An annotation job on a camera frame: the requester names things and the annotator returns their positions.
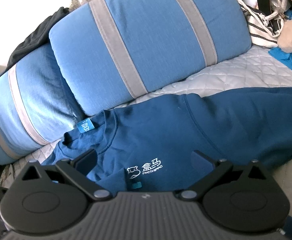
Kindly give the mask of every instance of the teal tag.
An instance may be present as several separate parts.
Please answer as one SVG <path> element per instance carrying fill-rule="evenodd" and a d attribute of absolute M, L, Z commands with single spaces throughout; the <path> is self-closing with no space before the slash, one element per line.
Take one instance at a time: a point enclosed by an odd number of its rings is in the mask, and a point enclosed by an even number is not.
<path fill-rule="evenodd" d="M 80 133 L 88 132 L 92 129 L 94 129 L 94 125 L 92 124 L 91 120 L 89 118 L 79 122 L 77 124 L 77 128 L 80 131 Z"/>
<path fill-rule="evenodd" d="M 131 185 L 131 189 L 137 189 L 137 188 L 141 188 L 141 182 L 140 181 Z"/>

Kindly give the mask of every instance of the blue sweatshirt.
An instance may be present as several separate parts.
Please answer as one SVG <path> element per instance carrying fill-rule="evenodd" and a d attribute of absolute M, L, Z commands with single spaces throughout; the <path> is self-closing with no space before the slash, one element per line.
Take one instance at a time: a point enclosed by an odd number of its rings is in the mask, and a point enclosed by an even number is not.
<path fill-rule="evenodd" d="M 44 164 L 94 148 L 97 165 L 87 177 L 113 194 L 191 186 L 207 174 L 193 150 L 241 165 L 258 159 L 267 168 L 292 158 L 292 88 L 163 95 L 90 120 L 94 129 L 65 133 Z"/>

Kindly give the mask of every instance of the white quilted mattress cover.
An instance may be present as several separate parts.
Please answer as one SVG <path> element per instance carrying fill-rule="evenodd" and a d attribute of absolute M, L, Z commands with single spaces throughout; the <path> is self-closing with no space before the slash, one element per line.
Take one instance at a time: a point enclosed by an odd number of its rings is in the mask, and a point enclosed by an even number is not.
<path fill-rule="evenodd" d="M 140 103 L 164 94 L 196 93 L 205 97 L 243 87 L 292 87 L 292 70 L 271 57 L 267 49 L 252 46 L 247 53 L 239 57 L 207 67 L 184 81 L 168 85 L 119 107 Z M 7 165 L 2 173 L 0 185 L 9 187 L 27 161 L 36 159 L 42 163 L 56 144 L 57 142 L 54 142 L 44 146 L 14 164 Z M 292 216 L 292 160 L 274 171 L 274 177 L 291 202 Z"/>

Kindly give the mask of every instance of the striped bag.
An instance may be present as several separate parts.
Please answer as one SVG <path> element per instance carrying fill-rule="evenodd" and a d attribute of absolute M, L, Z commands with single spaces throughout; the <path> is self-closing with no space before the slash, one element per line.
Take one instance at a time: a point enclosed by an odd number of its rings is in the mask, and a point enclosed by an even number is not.
<path fill-rule="evenodd" d="M 252 43 L 267 48 L 277 47 L 277 39 L 284 25 L 281 15 L 275 11 L 266 16 L 260 10 L 246 5 L 243 0 L 237 1 L 246 17 Z"/>

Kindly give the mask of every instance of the hippo logo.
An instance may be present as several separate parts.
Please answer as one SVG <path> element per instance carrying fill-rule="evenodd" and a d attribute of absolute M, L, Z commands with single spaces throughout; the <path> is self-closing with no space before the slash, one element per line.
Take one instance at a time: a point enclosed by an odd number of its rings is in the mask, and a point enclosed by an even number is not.
<path fill-rule="evenodd" d="M 128 174 L 131 176 L 130 179 L 136 178 L 140 174 L 138 166 L 133 166 L 127 169 Z"/>

